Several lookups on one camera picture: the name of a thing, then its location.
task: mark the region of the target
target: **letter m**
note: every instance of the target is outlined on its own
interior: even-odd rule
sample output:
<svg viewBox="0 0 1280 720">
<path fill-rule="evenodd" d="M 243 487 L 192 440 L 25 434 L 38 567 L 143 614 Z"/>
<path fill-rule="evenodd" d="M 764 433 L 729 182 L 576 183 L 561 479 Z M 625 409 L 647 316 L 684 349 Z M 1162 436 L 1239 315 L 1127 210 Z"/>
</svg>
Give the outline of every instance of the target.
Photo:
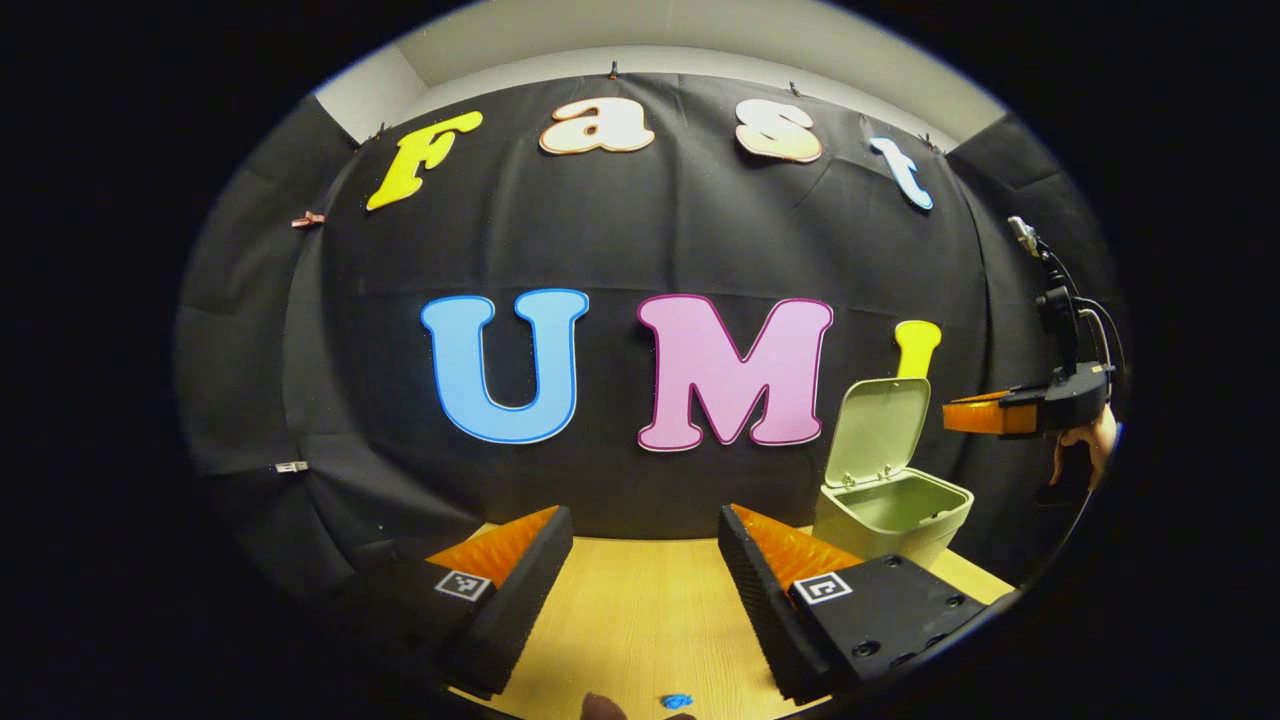
<svg viewBox="0 0 1280 720">
<path fill-rule="evenodd" d="M 814 401 L 822 336 L 833 316 L 826 304 L 783 300 L 774 305 L 745 359 L 705 297 L 650 297 L 640 304 L 636 316 L 653 329 L 658 357 L 653 423 L 640 430 L 643 447 L 698 447 L 703 430 L 690 414 L 694 393 L 723 445 L 742 432 L 762 395 L 768 396 L 764 416 L 750 432 L 756 443 L 795 445 L 822 433 Z"/>
</svg>

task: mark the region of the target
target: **ceiling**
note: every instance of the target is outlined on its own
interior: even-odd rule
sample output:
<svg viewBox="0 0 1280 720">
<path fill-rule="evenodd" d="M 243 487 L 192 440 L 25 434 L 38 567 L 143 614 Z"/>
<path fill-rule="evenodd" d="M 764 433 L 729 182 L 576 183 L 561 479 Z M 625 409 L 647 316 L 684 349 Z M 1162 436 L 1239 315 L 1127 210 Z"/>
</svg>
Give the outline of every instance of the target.
<svg viewBox="0 0 1280 720">
<path fill-rule="evenodd" d="M 873 95 L 963 141 L 1005 110 L 905 40 L 814 0 L 488 0 L 396 42 L 428 87 L 564 50 L 666 45 L 760 58 Z"/>
</svg>

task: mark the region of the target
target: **table surface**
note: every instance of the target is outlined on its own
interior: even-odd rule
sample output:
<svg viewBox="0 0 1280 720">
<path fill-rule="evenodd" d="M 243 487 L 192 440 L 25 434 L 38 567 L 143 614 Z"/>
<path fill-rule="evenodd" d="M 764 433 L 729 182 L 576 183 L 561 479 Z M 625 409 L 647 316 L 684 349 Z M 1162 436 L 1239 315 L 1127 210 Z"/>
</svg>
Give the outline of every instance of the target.
<svg viewBox="0 0 1280 720">
<path fill-rule="evenodd" d="M 983 603 L 1014 589 L 950 550 L 931 571 Z M 529 720 L 577 720 L 586 692 L 613 700 L 628 720 L 681 711 L 772 720 L 799 710 L 778 693 L 716 538 L 575 537 L 506 691 L 488 702 L 453 692 Z M 676 693 L 694 703 L 664 708 L 662 696 Z"/>
</svg>

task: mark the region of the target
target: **green trash bin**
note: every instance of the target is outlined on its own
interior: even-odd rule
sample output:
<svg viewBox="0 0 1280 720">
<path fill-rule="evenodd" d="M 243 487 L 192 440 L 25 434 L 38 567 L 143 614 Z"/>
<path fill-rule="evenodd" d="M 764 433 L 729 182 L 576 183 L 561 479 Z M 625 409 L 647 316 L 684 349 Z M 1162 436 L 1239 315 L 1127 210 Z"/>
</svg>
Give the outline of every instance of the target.
<svg viewBox="0 0 1280 720">
<path fill-rule="evenodd" d="M 900 553 L 929 568 L 969 516 L 973 493 L 908 468 L 929 407 L 929 380 L 849 388 L 836 420 L 813 536 L 864 560 Z"/>
</svg>

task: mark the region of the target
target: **blue letter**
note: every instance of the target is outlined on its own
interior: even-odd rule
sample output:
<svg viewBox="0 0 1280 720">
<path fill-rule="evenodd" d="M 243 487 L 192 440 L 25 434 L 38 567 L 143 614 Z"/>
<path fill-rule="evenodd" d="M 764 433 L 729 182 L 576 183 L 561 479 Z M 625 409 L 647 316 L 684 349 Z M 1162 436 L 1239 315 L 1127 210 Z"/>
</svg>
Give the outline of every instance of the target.
<svg viewBox="0 0 1280 720">
<path fill-rule="evenodd" d="M 586 295 L 576 290 L 535 290 L 516 299 L 516 314 L 534 325 L 538 392 L 524 407 L 504 407 L 489 397 L 484 382 L 481 333 L 493 319 L 493 302 L 474 295 L 429 302 L 422 324 L 431 331 L 444 414 L 460 430 L 489 442 L 539 442 L 564 429 L 577 405 L 573 322 L 586 309 Z"/>
<path fill-rule="evenodd" d="M 924 210 L 933 208 L 933 199 L 929 197 L 928 192 L 924 192 L 924 188 L 916 184 L 915 176 L 911 174 L 915 170 L 915 161 L 902 155 L 896 142 L 887 137 L 873 137 L 872 147 L 884 154 L 884 159 L 888 160 L 888 169 L 893 172 L 893 179 L 897 181 L 897 186 L 902 188 L 902 192 L 911 202 L 915 202 Z"/>
</svg>

